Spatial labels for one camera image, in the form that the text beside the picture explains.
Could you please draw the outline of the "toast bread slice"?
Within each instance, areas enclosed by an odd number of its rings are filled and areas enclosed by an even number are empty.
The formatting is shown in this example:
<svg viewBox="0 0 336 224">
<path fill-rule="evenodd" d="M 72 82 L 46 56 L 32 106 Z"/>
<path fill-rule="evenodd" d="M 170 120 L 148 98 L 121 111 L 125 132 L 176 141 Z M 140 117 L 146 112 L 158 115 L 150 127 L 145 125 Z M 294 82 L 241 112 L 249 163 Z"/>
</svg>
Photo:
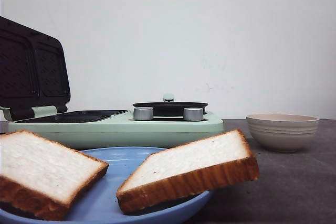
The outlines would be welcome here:
<svg viewBox="0 0 336 224">
<path fill-rule="evenodd" d="M 62 221 L 109 164 L 35 133 L 1 136 L 1 201 L 43 220 Z"/>
<path fill-rule="evenodd" d="M 149 155 L 116 197 L 121 211 L 131 214 L 258 177 L 257 158 L 242 131 L 235 129 Z"/>
</svg>

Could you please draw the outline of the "beige ribbed bowl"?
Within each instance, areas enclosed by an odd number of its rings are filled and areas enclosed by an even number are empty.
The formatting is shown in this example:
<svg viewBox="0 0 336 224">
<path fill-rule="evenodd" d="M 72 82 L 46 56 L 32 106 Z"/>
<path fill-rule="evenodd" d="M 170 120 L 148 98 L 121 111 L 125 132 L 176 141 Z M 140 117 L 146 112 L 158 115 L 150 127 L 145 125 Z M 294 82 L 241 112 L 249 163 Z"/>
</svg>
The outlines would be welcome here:
<svg viewBox="0 0 336 224">
<path fill-rule="evenodd" d="M 252 137 L 264 148 L 277 152 L 295 152 L 310 144 L 319 119 L 293 114 L 252 114 L 246 116 Z"/>
</svg>

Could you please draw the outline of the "breakfast maker hinged lid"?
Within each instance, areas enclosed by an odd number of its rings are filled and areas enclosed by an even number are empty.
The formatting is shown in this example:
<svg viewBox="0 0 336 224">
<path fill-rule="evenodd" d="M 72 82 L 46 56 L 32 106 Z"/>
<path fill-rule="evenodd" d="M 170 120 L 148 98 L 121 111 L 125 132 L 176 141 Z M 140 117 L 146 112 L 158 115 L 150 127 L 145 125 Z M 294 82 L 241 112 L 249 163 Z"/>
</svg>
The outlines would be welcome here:
<svg viewBox="0 0 336 224">
<path fill-rule="evenodd" d="M 1 17 L 1 110 L 5 119 L 35 117 L 34 108 L 66 112 L 70 86 L 60 41 Z"/>
</svg>

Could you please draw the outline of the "mint green breakfast maker base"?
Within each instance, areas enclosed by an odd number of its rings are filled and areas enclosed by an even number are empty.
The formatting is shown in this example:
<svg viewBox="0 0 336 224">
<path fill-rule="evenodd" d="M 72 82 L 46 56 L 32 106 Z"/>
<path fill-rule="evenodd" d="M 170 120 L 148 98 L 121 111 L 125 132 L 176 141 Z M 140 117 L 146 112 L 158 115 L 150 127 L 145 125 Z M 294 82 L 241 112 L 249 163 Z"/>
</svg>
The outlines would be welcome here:
<svg viewBox="0 0 336 224">
<path fill-rule="evenodd" d="M 28 130 L 67 147 L 86 150 L 117 146 L 150 146 L 169 148 L 223 133 L 223 121 L 206 112 L 202 121 L 185 121 L 178 117 L 155 117 L 136 121 L 131 111 L 107 111 L 97 121 L 64 122 L 67 113 L 52 115 L 46 123 L 40 118 L 9 122 L 10 132 Z"/>
</svg>

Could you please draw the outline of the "black round frying pan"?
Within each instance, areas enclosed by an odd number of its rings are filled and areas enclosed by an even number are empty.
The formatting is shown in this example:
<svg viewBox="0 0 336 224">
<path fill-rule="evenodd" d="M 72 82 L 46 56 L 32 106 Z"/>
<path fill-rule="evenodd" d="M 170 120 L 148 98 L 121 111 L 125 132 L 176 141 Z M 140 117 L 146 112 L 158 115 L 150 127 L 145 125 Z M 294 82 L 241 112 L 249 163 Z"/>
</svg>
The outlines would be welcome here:
<svg viewBox="0 0 336 224">
<path fill-rule="evenodd" d="M 205 108 L 208 106 L 206 102 L 175 102 L 172 93 L 163 95 L 162 102 L 138 102 L 134 103 L 135 108 L 151 107 L 154 116 L 173 117 L 183 116 L 185 108 L 201 108 L 205 114 Z"/>
</svg>

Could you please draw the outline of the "right silver control knob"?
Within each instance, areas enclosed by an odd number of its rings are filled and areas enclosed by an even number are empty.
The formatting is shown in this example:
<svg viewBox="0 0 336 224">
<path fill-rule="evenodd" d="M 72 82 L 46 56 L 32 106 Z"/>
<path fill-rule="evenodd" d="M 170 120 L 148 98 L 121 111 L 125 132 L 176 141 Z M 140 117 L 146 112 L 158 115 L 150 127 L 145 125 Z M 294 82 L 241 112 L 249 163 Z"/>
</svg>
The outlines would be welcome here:
<svg viewBox="0 0 336 224">
<path fill-rule="evenodd" d="M 184 121 L 202 121 L 204 119 L 203 108 L 184 108 L 183 120 Z"/>
</svg>

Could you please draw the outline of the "silver control knob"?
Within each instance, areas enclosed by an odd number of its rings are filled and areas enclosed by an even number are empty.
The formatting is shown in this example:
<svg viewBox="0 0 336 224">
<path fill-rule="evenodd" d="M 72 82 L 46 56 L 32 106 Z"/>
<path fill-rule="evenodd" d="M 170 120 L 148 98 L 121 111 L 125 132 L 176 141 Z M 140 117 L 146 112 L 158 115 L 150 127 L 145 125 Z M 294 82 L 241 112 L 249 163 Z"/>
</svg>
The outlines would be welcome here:
<svg viewBox="0 0 336 224">
<path fill-rule="evenodd" d="M 202 121 L 204 119 L 203 108 L 184 108 L 183 120 L 184 121 Z"/>
<path fill-rule="evenodd" d="M 149 121 L 154 118 L 152 107 L 135 107 L 133 119 L 136 121 Z"/>
</svg>

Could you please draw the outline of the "left silver control knob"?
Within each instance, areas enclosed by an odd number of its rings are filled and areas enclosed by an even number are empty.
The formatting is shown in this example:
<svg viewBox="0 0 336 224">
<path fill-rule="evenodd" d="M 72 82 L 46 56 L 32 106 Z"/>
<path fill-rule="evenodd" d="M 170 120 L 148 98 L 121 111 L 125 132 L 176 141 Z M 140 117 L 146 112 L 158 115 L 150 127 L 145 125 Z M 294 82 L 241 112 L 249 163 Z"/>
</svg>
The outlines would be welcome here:
<svg viewBox="0 0 336 224">
<path fill-rule="evenodd" d="M 133 119 L 136 121 L 149 121 L 154 118 L 152 107 L 135 107 Z"/>
</svg>

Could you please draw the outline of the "blue round plate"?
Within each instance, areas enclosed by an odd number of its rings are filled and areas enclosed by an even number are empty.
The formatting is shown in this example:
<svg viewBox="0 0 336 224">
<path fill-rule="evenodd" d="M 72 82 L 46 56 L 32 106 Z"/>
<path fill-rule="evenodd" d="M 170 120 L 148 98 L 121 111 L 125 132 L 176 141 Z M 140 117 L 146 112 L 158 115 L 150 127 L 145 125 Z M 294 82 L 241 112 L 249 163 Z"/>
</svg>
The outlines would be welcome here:
<svg viewBox="0 0 336 224">
<path fill-rule="evenodd" d="M 119 208 L 116 190 L 129 175 L 158 147 L 108 147 L 84 153 L 108 162 L 105 176 L 71 208 L 65 223 L 183 223 L 195 215 L 212 197 L 213 192 L 165 202 L 131 215 Z"/>
</svg>

